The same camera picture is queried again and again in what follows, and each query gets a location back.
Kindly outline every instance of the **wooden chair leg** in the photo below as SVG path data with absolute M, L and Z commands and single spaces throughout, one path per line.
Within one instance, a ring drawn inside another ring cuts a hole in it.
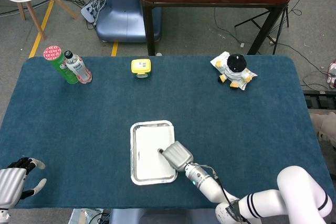
M 22 3 L 17 3 L 17 8 L 19 8 L 20 16 L 22 20 L 26 20 L 25 12 L 23 11 Z
M 39 32 L 40 35 L 41 35 L 41 38 L 42 38 L 42 39 L 45 39 L 46 36 L 45 36 L 45 34 L 44 34 L 44 32 L 43 32 L 43 30 L 42 30 L 42 28 L 41 28 L 40 21 L 38 21 L 38 19 L 37 19 L 36 13 L 35 13 L 35 11 L 34 11 L 34 9 L 33 9 L 33 7 L 32 7 L 31 2 L 26 2 L 26 5 L 27 5 L 27 7 L 28 7 L 28 10 L 29 10 L 29 12 L 30 12 L 30 15 L 31 15 L 32 18 L 33 18 L 33 21 L 34 21 L 34 23 L 35 23 L 35 26 L 36 26 L 38 32 Z
M 78 15 L 74 13 L 68 6 L 66 6 L 61 0 L 54 0 L 60 7 L 62 7 L 73 18 L 78 18 Z

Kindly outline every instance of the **white plush toy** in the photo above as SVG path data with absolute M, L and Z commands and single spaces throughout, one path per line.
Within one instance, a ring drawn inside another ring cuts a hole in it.
M 218 81 L 231 81 L 230 88 L 245 90 L 245 86 L 253 77 L 257 76 L 246 68 L 246 60 L 241 54 L 230 55 L 224 52 L 211 61 L 211 64 L 221 73 Z

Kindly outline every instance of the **pink lid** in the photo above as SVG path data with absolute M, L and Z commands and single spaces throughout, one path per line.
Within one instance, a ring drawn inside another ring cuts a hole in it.
M 61 55 L 61 53 L 62 50 L 59 46 L 50 46 L 44 50 L 43 56 L 46 60 L 55 60 Z

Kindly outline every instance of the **blue machine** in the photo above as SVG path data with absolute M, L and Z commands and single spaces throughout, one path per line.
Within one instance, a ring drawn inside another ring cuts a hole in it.
M 161 38 L 162 9 L 153 9 L 154 39 Z M 140 0 L 107 0 L 96 24 L 101 40 L 111 42 L 146 42 Z

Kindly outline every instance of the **blue carpet tabletop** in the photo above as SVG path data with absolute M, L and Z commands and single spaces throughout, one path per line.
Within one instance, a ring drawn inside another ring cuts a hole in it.
M 46 164 L 17 208 L 211 208 L 179 173 L 168 184 L 137 186 L 130 173 L 130 127 L 169 120 L 175 139 L 211 165 L 237 197 L 277 189 L 278 173 L 305 168 L 332 200 L 335 191 L 315 137 L 293 62 L 246 56 L 258 74 L 245 91 L 217 82 L 214 57 L 152 57 L 152 75 L 131 73 L 135 57 L 84 57 L 92 83 L 67 84 L 42 57 L 21 70 L 0 130 L 0 167 L 23 156 Z

